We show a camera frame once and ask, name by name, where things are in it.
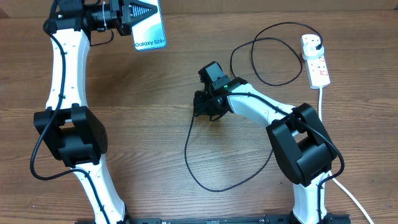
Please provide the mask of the blue Galaxy smartphone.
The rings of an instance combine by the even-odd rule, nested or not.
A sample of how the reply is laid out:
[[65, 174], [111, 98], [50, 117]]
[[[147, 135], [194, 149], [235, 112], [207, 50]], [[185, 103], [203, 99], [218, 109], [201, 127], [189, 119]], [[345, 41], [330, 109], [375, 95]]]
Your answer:
[[132, 26], [132, 39], [137, 51], [159, 49], [166, 46], [164, 24], [159, 0], [143, 0], [157, 6], [158, 11], [149, 18]]

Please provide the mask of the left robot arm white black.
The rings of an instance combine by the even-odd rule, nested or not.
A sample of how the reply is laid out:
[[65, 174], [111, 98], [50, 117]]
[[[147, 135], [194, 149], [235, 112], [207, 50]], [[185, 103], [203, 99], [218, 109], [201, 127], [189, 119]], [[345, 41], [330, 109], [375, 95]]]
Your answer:
[[95, 223], [133, 223], [106, 163], [108, 137], [86, 99], [86, 61], [93, 31], [133, 35], [133, 26], [161, 16], [158, 1], [54, 1], [43, 24], [53, 49], [52, 84], [44, 111], [34, 114], [38, 143], [80, 181]]

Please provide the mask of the white power strip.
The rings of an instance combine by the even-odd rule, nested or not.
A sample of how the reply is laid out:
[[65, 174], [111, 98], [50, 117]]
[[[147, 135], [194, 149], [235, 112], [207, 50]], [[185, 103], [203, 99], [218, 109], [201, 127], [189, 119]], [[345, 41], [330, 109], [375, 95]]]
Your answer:
[[[320, 38], [315, 34], [305, 34], [300, 39], [301, 47], [305, 44], [320, 45]], [[312, 60], [304, 60], [307, 77], [311, 89], [324, 88], [330, 84], [330, 77], [326, 66], [325, 56]]]

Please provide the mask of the white charger plug adapter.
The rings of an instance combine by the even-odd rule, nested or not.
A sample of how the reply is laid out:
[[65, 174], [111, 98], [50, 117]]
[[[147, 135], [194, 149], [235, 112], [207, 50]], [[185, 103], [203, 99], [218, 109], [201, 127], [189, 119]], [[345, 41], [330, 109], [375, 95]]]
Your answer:
[[317, 44], [305, 44], [302, 46], [302, 57], [304, 60], [312, 60], [324, 55], [324, 46], [317, 49]]

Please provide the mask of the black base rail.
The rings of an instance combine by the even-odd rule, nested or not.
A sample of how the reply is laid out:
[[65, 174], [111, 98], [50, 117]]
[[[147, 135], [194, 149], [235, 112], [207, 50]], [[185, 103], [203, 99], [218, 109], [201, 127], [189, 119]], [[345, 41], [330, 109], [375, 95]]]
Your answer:
[[[129, 224], [290, 224], [300, 223], [294, 218], [293, 213], [290, 215], [265, 215], [263, 217], [235, 217], [235, 218], [213, 218], [213, 219], [174, 219], [161, 220], [160, 218], [130, 218], [127, 215], [127, 221], [116, 223]], [[322, 221], [326, 224], [349, 224], [351, 220], [349, 215], [334, 215], [327, 213]]]

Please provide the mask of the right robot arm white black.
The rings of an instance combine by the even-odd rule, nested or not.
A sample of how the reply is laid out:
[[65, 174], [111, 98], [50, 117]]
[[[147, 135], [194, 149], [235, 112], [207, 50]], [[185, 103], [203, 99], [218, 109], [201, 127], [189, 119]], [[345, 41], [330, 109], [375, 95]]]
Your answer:
[[195, 92], [193, 115], [216, 121], [230, 112], [265, 128], [277, 164], [294, 186], [292, 221], [326, 223], [324, 185], [338, 153], [315, 109], [279, 103], [240, 77], [230, 79], [217, 62], [198, 74], [204, 89]]

